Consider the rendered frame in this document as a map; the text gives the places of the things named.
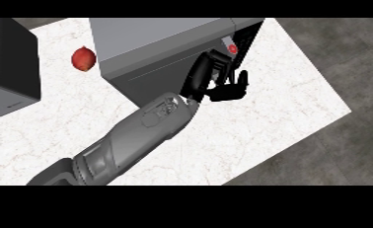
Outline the dark grey appliance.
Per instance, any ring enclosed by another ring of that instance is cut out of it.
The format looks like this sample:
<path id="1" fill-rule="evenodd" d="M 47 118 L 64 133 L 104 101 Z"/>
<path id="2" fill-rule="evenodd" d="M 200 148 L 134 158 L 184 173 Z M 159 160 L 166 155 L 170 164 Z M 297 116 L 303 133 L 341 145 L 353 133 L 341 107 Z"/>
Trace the dark grey appliance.
<path id="1" fill-rule="evenodd" d="M 0 116 L 39 100 L 38 39 L 11 18 L 0 18 Z"/>

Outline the grey microwave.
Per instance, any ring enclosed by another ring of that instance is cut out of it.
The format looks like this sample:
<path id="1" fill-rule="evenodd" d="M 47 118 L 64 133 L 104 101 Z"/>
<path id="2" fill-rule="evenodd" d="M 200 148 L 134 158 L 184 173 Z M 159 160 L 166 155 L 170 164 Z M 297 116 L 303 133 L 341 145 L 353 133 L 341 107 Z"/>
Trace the grey microwave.
<path id="1" fill-rule="evenodd" d="M 135 106 L 176 93 L 197 57 L 238 65 L 260 18 L 91 18 L 101 78 Z"/>

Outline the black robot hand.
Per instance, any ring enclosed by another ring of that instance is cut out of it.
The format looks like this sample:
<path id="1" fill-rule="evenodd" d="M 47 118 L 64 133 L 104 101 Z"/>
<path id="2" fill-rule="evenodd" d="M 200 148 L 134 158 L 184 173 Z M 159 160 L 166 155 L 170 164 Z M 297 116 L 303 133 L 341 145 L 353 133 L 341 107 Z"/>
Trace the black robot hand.
<path id="1" fill-rule="evenodd" d="M 247 71 L 234 77 L 235 64 L 231 57 L 215 49 L 203 52 L 185 75 L 181 96 L 197 102 L 209 97 L 212 102 L 238 100 L 246 95 L 249 86 Z"/>

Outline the red onion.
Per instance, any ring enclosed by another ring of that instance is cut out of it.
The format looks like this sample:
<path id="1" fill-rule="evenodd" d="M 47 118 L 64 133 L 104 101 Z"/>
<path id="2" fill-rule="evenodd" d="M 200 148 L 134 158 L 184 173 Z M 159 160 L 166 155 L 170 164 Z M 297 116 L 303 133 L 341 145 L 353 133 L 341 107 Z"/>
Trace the red onion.
<path id="1" fill-rule="evenodd" d="M 70 64 L 79 71 L 88 71 L 95 63 L 94 52 L 82 46 L 70 56 Z"/>

